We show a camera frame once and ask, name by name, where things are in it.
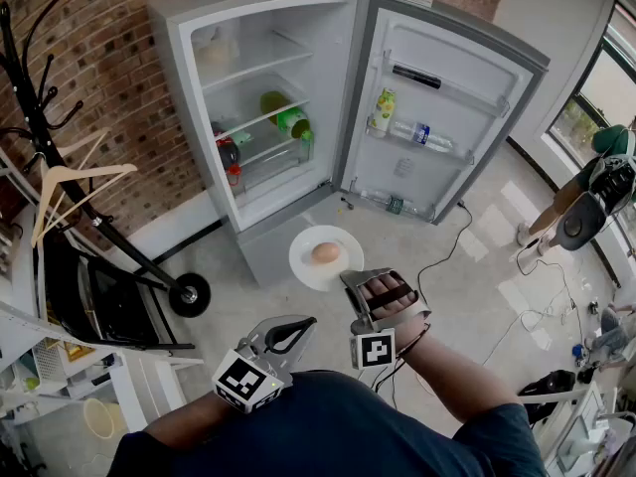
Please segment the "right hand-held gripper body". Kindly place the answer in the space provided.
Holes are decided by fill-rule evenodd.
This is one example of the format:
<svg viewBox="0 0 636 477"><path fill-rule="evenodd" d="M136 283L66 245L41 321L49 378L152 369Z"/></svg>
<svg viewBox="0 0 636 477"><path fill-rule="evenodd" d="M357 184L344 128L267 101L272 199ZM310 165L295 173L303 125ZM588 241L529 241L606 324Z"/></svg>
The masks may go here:
<svg viewBox="0 0 636 477"><path fill-rule="evenodd" d="M396 329L420 317L426 320L431 310L419 293L413 289L401 275L392 268L362 270L366 273L366 282L383 274L393 275L404 281L404 284L382 297L367 301L360 290L347 288L347 297L353 307L356 319L351 324L350 338L352 366L356 370L368 370L394 364L402 351L396 349ZM373 310L413 291L417 300L401 312L388 318L377 318Z"/></svg>

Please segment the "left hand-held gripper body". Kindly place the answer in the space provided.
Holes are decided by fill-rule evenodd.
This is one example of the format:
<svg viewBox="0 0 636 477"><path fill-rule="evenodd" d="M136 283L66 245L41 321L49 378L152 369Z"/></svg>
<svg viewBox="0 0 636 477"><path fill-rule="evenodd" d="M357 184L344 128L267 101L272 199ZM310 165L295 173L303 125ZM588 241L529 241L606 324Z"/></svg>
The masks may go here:
<svg viewBox="0 0 636 477"><path fill-rule="evenodd" d="M224 356L213 375L214 392L243 413L272 402L292 386L292 372L316 324L316 318L306 315L261 321Z"/></svg>

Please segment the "person's right hand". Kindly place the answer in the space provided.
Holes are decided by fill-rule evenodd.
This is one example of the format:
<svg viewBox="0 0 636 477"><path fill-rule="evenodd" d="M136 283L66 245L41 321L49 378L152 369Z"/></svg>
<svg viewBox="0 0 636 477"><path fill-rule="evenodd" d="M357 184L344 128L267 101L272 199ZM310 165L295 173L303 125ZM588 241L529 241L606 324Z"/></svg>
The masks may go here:
<svg viewBox="0 0 636 477"><path fill-rule="evenodd" d="M367 301L370 301L371 299L382 297L387 292L399 289L403 284L403 280L395 278L390 274L383 274L379 277L370 279L365 284L361 285L359 290L364 298ZM377 307L373 310L373 313L377 318L388 318L409 307L416 300L416 293L409 291L407 294Z"/></svg>

